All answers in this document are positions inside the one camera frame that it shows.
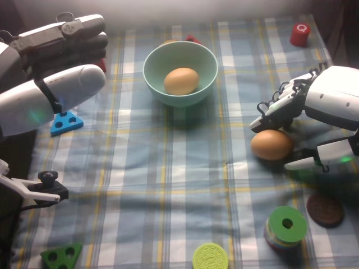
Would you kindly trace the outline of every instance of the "lime green disc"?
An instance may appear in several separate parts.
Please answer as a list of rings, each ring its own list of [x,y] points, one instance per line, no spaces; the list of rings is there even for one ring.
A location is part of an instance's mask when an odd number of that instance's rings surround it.
[[[207,243],[196,249],[192,264],[194,269],[227,269],[228,256],[219,245]]]
[[[295,208],[280,206],[269,216],[269,228],[281,241],[294,243],[305,237],[307,221]]]

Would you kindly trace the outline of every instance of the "blue triangle toy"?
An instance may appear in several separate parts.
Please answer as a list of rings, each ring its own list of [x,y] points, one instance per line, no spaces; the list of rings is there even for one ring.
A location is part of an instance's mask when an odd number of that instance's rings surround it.
[[[56,114],[51,126],[51,136],[58,136],[63,133],[76,130],[84,126],[84,122],[70,111]]]

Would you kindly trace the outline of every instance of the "bowl rim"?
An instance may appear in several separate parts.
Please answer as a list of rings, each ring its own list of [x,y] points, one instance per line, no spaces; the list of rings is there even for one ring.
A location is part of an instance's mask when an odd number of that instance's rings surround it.
[[[193,92],[192,94],[186,94],[186,95],[166,94],[165,92],[161,92],[161,91],[158,91],[158,90],[156,90],[155,88],[153,88],[152,85],[149,84],[149,82],[147,81],[147,78],[146,78],[146,76],[145,76],[145,65],[146,65],[146,62],[147,62],[148,58],[149,58],[149,57],[151,56],[151,54],[154,53],[156,50],[162,48],[163,46],[169,46],[169,45],[171,45],[171,44],[173,44],[173,43],[192,43],[192,44],[195,44],[195,45],[200,46],[200,47],[206,49],[207,51],[209,51],[209,53],[210,53],[210,54],[212,55],[212,57],[214,58],[215,63],[216,63],[216,66],[217,66],[216,71],[215,71],[215,76],[214,76],[214,78],[211,80],[211,82],[210,82],[207,86],[203,87],[203,89],[201,89],[200,91]],[[155,48],[154,50],[152,50],[152,51],[150,52],[150,54],[148,54],[148,56],[146,57],[146,59],[145,59],[145,61],[144,61],[144,64],[143,64],[143,67],[142,67],[142,75],[143,75],[143,77],[144,77],[144,79],[145,79],[145,81],[146,81],[146,84],[147,84],[148,86],[150,86],[151,89],[153,89],[154,91],[156,91],[156,92],[158,92],[158,93],[160,93],[160,94],[163,94],[163,95],[170,96],[170,97],[184,98],[184,97],[187,97],[187,96],[192,96],[192,95],[199,94],[200,92],[206,90],[210,85],[212,85],[212,83],[213,83],[213,82],[215,81],[215,79],[217,78],[218,68],[219,68],[219,67],[218,67],[218,60],[217,60],[216,56],[214,55],[214,53],[213,53],[209,48],[207,48],[207,47],[205,47],[205,46],[203,46],[203,45],[201,45],[201,44],[198,44],[198,43],[196,43],[196,42],[180,40],[180,41],[173,41],[173,42],[170,42],[170,43],[167,43],[167,44],[160,45],[160,46],[158,46],[157,48]]]

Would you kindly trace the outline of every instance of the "table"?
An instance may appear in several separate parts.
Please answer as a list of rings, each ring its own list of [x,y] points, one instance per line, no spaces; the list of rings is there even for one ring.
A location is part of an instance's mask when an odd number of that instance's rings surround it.
[[[295,22],[311,27],[307,48],[289,43]],[[173,109],[153,99],[142,64],[165,40],[188,34],[214,52],[219,75],[204,102]],[[283,171],[250,150],[257,103],[281,82],[331,64],[312,16],[129,30],[107,51],[107,85],[73,110],[84,127],[54,138],[50,125],[39,130],[29,178],[58,171],[70,199],[21,215],[12,268],[39,268],[42,251],[70,243],[84,245],[78,268],[192,268],[194,250],[207,242],[225,249],[229,268],[359,266],[357,209],[346,207],[343,224],[331,230],[305,209],[320,185],[349,198],[358,164],[323,178]],[[298,147],[345,133],[305,115],[293,127]],[[291,259],[263,238],[266,218],[280,205],[309,222]]]

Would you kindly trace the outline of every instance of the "green disc with hole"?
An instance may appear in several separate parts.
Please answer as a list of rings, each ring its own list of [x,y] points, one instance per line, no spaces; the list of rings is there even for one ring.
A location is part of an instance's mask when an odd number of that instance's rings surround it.
[[[40,255],[45,264],[45,268],[74,269],[81,250],[81,244],[71,244],[41,252]]]
[[[227,269],[228,256],[219,245],[207,243],[195,250],[192,264],[194,269]]]
[[[285,243],[299,242],[307,233],[306,219],[290,206],[277,207],[269,216],[269,227]]]

